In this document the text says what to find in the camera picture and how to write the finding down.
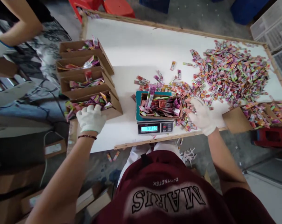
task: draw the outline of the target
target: wooden edge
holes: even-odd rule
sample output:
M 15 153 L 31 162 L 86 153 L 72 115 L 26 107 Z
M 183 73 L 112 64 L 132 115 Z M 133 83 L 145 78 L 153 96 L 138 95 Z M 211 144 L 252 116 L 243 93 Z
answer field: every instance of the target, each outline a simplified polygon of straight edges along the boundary
M 96 10 L 87 10 L 88 12 L 91 12 L 93 14 L 98 14 L 101 18 L 103 19 L 110 19 L 110 20 L 116 20 L 116 21 L 122 21 L 122 22 L 128 22 L 128 23 L 134 23 L 134 24 L 139 24 L 139 25 L 144 25 L 144 26 L 151 26 L 155 28 L 161 28 L 165 30 L 173 30 L 177 32 L 183 32 L 183 33 L 190 33 L 190 34 L 195 34 L 195 35 L 200 35 L 200 36 L 207 36 L 207 37 L 212 37 L 212 38 L 218 38 L 218 39 L 224 39 L 224 40 L 231 40 L 231 41 L 239 41 L 239 42 L 245 42 L 245 43 L 250 43 L 250 44 L 258 44 L 258 45 L 263 45 L 261 42 L 253 41 L 253 40 L 245 40 L 241 38 L 235 38 L 235 37 L 228 37 L 228 36 L 222 36 L 222 35 L 217 35 L 217 34 L 210 34 L 210 33 L 205 33 L 202 31 L 197 31 L 197 30 L 190 30 L 190 29 L 183 29 L 175 26 L 168 26 L 160 23 L 155 23 L 155 22 L 150 22 L 150 21 L 143 21 L 139 19 L 134 19 L 130 17 L 123 17 L 123 16 L 116 16 L 116 15 L 111 15 L 105 12 L 99 12 Z M 83 24 L 87 22 L 87 16 L 85 15 L 86 20 L 83 20 L 82 18 L 82 27 Z
M 267 53 L 268 58 L 271 60 L 271 64 L 272 64 L 272 66 L 273 66 L 273 68 L 274 68 L 274 73 L 277 75 L 277 77 L 278 77 L 278 79 L 279 79 L 279 82 L 280 82 L 280 84 L 281 84 L 281 86 L 282 86 L 282 76 L 281 76 L 281 74 L 280 74 L 280 71 L 279 71 L 278 68 L 277 68 L 277 65 L 276 65 L 276 63 L 275 63 L 275 60 L 274 60 L 274 58 L 272 57 L 271 52 L 270 52 L 270 50 L 268 49 L 267 44 L 263 44 L 263 46 L 264 46 L 264 49 L 265 49 L 265 51 L 266 51 L 266 53 Z
M 82 16 L 82 24 L 81 24 L 81 32 L 79 35 L 79 40 L 86 40 L 87 22 L 88 22 L 88 18 L 87 15 L 84 13 Z
M 228 128 L 227 127 L 219 128 L 219 130 L 224 131 L 224 130 L 228 130 Z M 116 145 L 116 146 L 114 146 L 114 149 L 126 149 L 126 148 L 132 147 L 132 146 L 144 145 L 144 144 L 155 143 L 155 142 L 162 142 L 162 141 L 167 141 L 167 140 L 172 140 L 172 139 L 185 138 L 185 137 L 190 137 L 190 136 L 195 136 L 195 135 L 200 135 L 200 134 L 203 134 L 203 133 L 201 131 L 190 132 L 190 133 L 186 133 L 186 134 L 182 134 L 182 135 L 169 136 L 169 137 L 165 137 L 165 138 L 156 138 L 156 139 L 147 140 L 147 141 L 143 141 L 143 142 L 126 143 L 126 144 L 123 144 L 123 145 Z

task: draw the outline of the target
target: table surface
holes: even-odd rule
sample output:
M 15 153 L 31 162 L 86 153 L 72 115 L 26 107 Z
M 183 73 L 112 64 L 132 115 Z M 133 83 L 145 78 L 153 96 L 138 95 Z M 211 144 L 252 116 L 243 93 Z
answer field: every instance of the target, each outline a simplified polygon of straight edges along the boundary
M 195 130 L 189 133 L 183 127 L 174 127 L 172 133 L 157 135 L 154 140 L 152 136 L 138 135 L 135 119 L 136 105 L 130 96 L 139 88 L 134 84 L 136 76 L 142 76 L 151 83 L 156 83 L 153 76 L 156 75 L 157 70 L 163 74 L 165 83 L 169 83 L 177 74 L 177 69 L 180 69 L 182 80 L 191 84 L 193 74 L 197 74 L 199 68 L 182 64 L 183 62 L 192 63 L 193 58 L 189 50 L 194 49 L 203 57 L 204 51 L 215 48 L 214 40 L 221 41 L 221 39 L 90 17 L 87 18 L 84 29 L 83 39 L 92 39 L 92 35 L 96 36 L 114 68 L 115 75 L 112 75 L 112 79 L 123 109 L 122 116 L 106 122 L 101 134 L 94 142 L 91 153 L 201 133 Z M 253 56 L 260 55 L 268 58 L 263 45 L 246 48 L 251 50 Z M 170 70 L 172 61 L 177 62 L 174 71 Z M 272 65 L 271 69 L 270 80 L 265 91 L 275 100 L 282 100 L 281 79 L 273 72 Z M 269 95 L 263 95 L 258 101 L 268 102 L 271 99 Z M 212 119 L 217 127 L 225 129 L 222 114 L 229 111 L 228 104 L 214 101 L 212 106 L 214 107 L 211 111 Z

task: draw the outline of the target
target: bracelet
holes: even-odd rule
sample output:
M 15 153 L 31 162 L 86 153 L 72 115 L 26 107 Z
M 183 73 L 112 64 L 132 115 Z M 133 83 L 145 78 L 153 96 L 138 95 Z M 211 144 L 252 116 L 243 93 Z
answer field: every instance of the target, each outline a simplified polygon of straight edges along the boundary
M 97 137 L 94 137 L 92 135 L 80 135 L 78 136 L 78 138 L 82 138 L 82 137 L 85 137 L 85 138 L 93 138 L 94 140 L 97 140 Z

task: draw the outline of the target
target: finger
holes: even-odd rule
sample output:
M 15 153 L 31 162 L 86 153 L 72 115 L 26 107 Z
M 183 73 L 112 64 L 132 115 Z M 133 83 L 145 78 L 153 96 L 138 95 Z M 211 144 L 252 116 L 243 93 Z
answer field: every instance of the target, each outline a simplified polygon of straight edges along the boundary
M 197 115 L 194 114 L 193 112 L 188 114 L 189 118 L 191 119 L 192 122 L 196 122 L 197 121 Z
M 84 107 L 81 111 L 82 113 L 87 113 L 87 107 Z
M 102 108 L 101 105 L 96 104 L 94 110 L 96 110 L 97 112 L 100 112 L 100 111 L 101 111 L 101 108 Z
M 82 112 L 81 111 L 78 111 L 77 113 L 76 113 L 76 117 L 80 117 L 82 115 Z
M 202 100 L 193 98 L 191 99 L 190 103 L 194 105 L 197 112 L 202 113 L 205 111 L 204 103 L 202 102 Z
M 184 101 L 185 101 L 186 103 L 190 103 L 191 99 L 192 99 L 192 98 L 189 97 L 189 98 L 185 99 Z
M 87 107 L 87 112 L 93 111 L 94 110 L 94 106 L 93 105 L 89 105 Z
M 183 111 L 185 112 L 186 115 L 188 115 L 189 113 L 191 113 L 192 111 L 188 108 L 183 109 Z

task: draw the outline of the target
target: digital weight reading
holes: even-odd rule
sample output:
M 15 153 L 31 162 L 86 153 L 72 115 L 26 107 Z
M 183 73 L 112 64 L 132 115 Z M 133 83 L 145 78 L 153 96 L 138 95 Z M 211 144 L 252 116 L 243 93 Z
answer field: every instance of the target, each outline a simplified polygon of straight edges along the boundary
M 152 131 L 157 131 L 157 126 L 141 127 L 141 132 L 152 132 Z

